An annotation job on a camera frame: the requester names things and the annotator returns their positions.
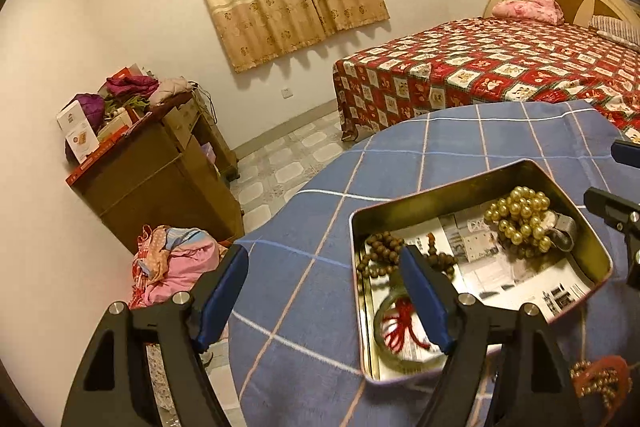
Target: plaid tablecloth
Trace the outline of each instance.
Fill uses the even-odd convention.
[[[343,138],[471,103],[586,100],[640,142],[639,59],[571,24],[448,22],[335,63]]]
[[[583,101],[492,103],[432,112],[343,153],[263,227],[239,243],[250,270],[230,321],[230,362],[249,427],[414,426],[433,380],[365,384],[360,372],[348,220],[352,212],[532,158],[578,205],[594,187],[640,201],[640,171],[618,165],[621,133]],[[623,237],[587,219],[614,260],[587,305],[553,324],[570,362],[640,360],[640,295],[625,285]],[[472,412],[486,414],[484,377]],[[638,381],[612,425],[638,424]],[[596,425],[602,415],[590,416]]]

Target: silver screw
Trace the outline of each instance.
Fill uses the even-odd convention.
[[[523,307],[524,312],[531,317],[538,315],[540,313],[540,308],[538,308],[535,304],[530,302],[526,303]]]
[[[124,302],[116,301],[109,306],[109,312],[111,315],[120,315],[124,310]]]
[[[463,306],[471,306],[475,304],[476,298],[471,293],[461,293],[458,295],[458,302]]]
[[[191,294],[189,292],[178,292],[171,297],[171,300],[176,304],[185,304],[186,302],[189,302],[190,298]]]

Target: red checkered bedspread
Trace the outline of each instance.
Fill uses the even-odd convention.
[[[639,57],[580,26],[449,22],[335,63],[342,138],[457,105],[583,99],[640,142]]]

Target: blue tablecloth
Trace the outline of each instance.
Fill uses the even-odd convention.
[[[434,381],[365,384],[348,222],[377,201],[532,158],[582,206],[590,186],[640,201],[640,171],[610,156],[619,131],[583,101],[457,107],[399,123],[343,153],[239,243],[250,270],[230,320],[230,363],[249,427],[413,426]],[[625,285],[621,234],[584,210],[614,260],[585,307],[554,323],[565,357],[640,360],[640,295]],[[472,415],[486,414],[484,378]],[[612,425],[637,425],[640,382]]]

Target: striped pillow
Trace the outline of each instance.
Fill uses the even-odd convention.
[[[634,51],[637,51],[640,46],[640,30],[620,19],[594,15],[589,23],[589,28],[596,30],[596,33],[601,37],[622,44]]]

